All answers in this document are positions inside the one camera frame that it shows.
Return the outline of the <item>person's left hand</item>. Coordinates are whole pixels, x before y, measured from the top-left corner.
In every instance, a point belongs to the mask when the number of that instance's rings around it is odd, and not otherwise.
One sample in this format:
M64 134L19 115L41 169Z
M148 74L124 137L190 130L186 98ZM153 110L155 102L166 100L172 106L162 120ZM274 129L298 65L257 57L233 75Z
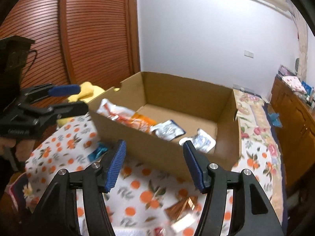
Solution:
M12 167L13 171L23 170L33 151L35 140L20 140L1 137L1 157Z

